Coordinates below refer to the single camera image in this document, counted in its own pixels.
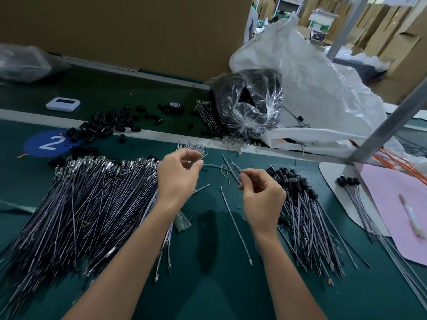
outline clear plastic bag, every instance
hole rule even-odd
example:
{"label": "clear plastic bag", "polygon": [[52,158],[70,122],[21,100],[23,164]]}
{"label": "clear plastic bag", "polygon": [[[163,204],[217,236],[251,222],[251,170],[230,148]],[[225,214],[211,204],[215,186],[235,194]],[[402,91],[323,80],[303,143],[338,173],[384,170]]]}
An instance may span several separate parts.
{"label": "clear plastic bag", "polygon": [[71,66],[35,46],[0,44],[0,78],[32,83]]}
{"label": "clear plastic bag", "polygon": [[277,125],[281,80],[273,69],[244,69],[213,84],[218,115],[232,135],[258,139]]}

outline green work surface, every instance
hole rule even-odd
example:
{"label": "green work surface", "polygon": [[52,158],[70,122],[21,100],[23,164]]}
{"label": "green work surface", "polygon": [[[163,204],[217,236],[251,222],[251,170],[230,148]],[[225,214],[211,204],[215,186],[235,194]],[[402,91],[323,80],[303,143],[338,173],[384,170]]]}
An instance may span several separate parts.
{"label": "green work surface", "polygon": [[[191,115],[191,109],[195,107],[196,100],[207,100],[208,94],[208,91],[194,87],[73,66],[61,75],[33,84],[0,84],[0,109],[87,121],[96,111],[103,113],[113,108],[120,111],[123,107],[131,107],[135,112],[137,105],[144,105],[148,112],[163,118],[163,123],[156,125],[154,120],[142,118],[135,123],[136,126],[200,137],[202,130],[209,129],[202,118]],[[73,112],[48,110],[46,104],[56,97],[77,99],[81,104]],[[157,107],[158,103],[170,102],[184,105],[184,113],[166,115]],[[190,122],[194,123],[192,130],[187,128]]]}
{"label": "green work surface", "polygon": [[[48,167],[49,158],[26,156],[23,143],[30,136],[50,130],[50,127],[0,121],[0,198],[16,204],[35,206],[51,185],[54,171]],[[133,160],[149,154],[160,158],[175,150],[176,144],[127,138],[124,144],[112,136],[94,143],[101,155],[112,159]],[[208,149],[206,163],[221,165],[221,154],[231,157],[241,168],[266,168],[287,166],[295,168],[317,191],[323,207],[341,234],[371,265],[368,269],[355,258],[355,269],[346,255],[344,280],[334,276],[335,287],[321,289],[315,271],[305,273],[299,269],[303,280],[329,320],[338,319],[425,319],[426,313],[386,252],[376,243],[372,245],[364,231],[351,221],[332,191],[323,180],[318,164],[271,156]],[[234,179],[227,179],[216,168],[200,172],[197,188],[211,185],[192,196],[182,211],[193,225],[187,231],[173,233],[171,241],[172,274],[167,274],[164,258],[160,277],[153,284],[149,277],[134,319],[274,319],[262,259],[257,255],[250,228],[241,218],[244,215],[242,194]],[[219,187],[224,188],[240,232],[248,246],[253,266],[239,236],[226,212]],[[17,210],[0,213],[0,249],[3,249],[20,232],[29,215]],[[427,281],[427,269],[412,264],[422,280]],[[55,283],[47,292],[40,292],[28,310],[19,319],[60,319],[79,295],[85,280],[77,275]]]}

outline worker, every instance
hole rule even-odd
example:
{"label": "worker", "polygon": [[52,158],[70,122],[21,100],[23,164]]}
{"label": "worker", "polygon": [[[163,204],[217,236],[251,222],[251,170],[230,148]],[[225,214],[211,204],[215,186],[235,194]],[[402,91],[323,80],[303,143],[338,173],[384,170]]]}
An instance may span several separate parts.
{"label": "worker", "polygon": [[[195,190],[203,167],[201,156],[183,148],[158,163],[158,198],[150,214],[62,320],[131,319],[166,232]],[[325,320],[277,235],[285,191],[264,170],[245,169],[239,178],[246,219],[264,260],[276,318]]]}
{"label": "worker", "polygon": [[243,45],[247,44],[252,39],[252,35],[257,27],[258,13],[253,7],[252,2],[251,10],[249,11],[248,22],[246,23],[245,36],[243,37]]}

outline metal pole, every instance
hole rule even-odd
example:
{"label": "metal pole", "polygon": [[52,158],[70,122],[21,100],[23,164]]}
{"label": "metal pole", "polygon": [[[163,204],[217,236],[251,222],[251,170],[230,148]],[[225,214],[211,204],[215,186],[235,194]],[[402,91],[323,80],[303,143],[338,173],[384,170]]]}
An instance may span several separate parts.
{"label": "metal pole", "polygon": [[329,48],[329,51],[326,54],[326,57],[329,58],[330,61],[333,61],[341,46],[344,45],[345,41],[347,40],[348,34],[353,29],[357,19],[360,17],[360,14],[362,13],[363,8],[367,3],[368,0],[359,0],[358,3],[353,5],[350,14],[347,16],[347,20],[344,22],[344,25],[339,31],[338,36],[335,38],[334,43]]}
{"label": "metal pole", "polygon": [[408,95],[396,110],[348,158],[352,162],[366,162],[409,119],[427,104],[427,78]]}

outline pink mat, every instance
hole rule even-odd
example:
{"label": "pink mat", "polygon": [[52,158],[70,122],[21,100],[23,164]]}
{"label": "pink mat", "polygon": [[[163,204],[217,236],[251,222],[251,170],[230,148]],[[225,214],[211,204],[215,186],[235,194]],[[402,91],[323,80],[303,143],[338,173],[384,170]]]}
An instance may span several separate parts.
{"label": "pink mat", "polygon": [[398,195],[411,206],[427,233],[427,186],[418,179],[389,168],[354,163],[371,193],[399,252],[408,260],[427,265],[427,240],[418,238]]}

